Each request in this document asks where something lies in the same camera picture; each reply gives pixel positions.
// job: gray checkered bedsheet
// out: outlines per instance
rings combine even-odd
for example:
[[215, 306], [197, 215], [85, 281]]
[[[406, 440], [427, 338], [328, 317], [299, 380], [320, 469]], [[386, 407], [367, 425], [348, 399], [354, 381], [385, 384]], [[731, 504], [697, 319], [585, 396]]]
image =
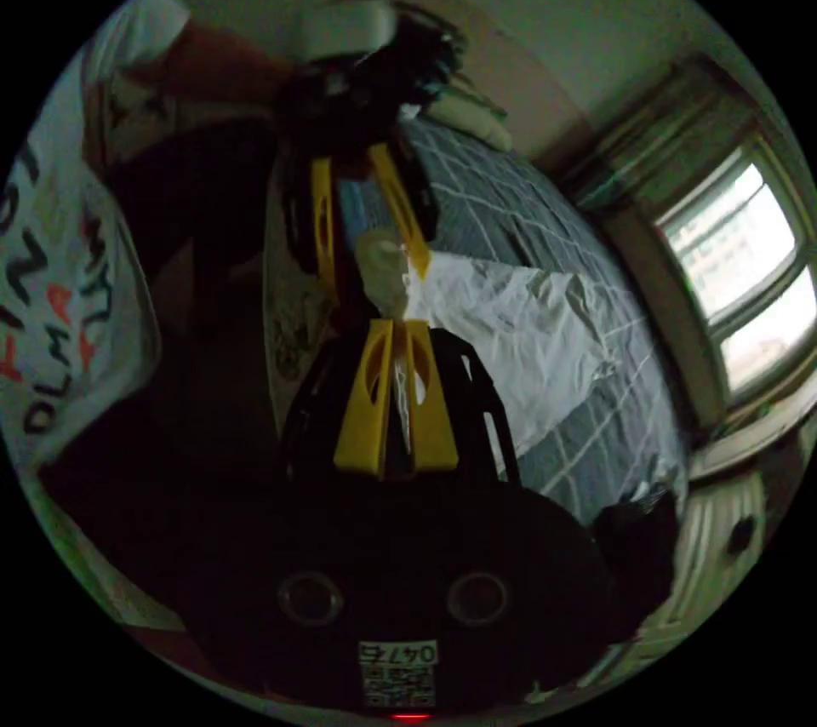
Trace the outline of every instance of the gray checkered bedsheet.
[[[686, 497], [688, 451], [656, 341], [626, 275], [602, 239], [539, 171], [515, 154], [426, 120], [405, 124], [439, 202], [432, 250], [583, 273], [619, 368], [519, 460], [523, 483], [590, 524], [646, 483]], [[366, 227], [391, 225], [376, 186], [363, 187]], [[542, 394], [547, 401], [547, 391]]]

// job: qr code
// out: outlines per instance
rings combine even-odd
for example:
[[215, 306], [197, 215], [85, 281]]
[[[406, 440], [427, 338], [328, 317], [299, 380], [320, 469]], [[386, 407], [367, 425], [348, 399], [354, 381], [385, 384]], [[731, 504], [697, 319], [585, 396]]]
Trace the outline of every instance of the qr code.
[[363, 665], [366, 707], [434, 707], [433, 667]]

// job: window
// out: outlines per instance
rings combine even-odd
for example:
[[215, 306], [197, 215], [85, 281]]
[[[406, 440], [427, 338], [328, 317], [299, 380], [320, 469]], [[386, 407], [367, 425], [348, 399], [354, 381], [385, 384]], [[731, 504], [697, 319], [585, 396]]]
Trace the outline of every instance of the window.
[[[791, 360], [817, 327], [817, 264], [774, 157], [739, 149], [660, 221], [719, 350], [729, 396], [743, 396]], [[696, 230], [683, 231], [696, 225]], [[703, 270], [695, 255], [707, 257]]]
[[814, 326], [817, 296], [808, 268], [759, 316], [721, 345], [729, 388], [736, 392], [785, 356]]

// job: human arm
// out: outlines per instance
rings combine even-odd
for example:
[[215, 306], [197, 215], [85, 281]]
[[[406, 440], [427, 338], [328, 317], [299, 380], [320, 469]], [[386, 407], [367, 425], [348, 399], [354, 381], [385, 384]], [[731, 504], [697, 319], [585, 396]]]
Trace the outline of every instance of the human arm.
[[188, 20], [169, 49], [129, 68], [136, 83], [187, 100], [269, 105], [293, 67], [248, 39]]

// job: white t-shirt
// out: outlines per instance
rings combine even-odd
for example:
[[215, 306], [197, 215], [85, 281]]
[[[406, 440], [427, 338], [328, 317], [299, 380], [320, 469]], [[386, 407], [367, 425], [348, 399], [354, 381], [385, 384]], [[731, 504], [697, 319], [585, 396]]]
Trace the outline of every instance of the white t-shirt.
[[46, 99], [0, 194], [0, 429], [22, 478], [150, 379], [160, 345], [113, 196], [83, 161], [87, 91], [157, 58], [190, 13], [128, 0]]

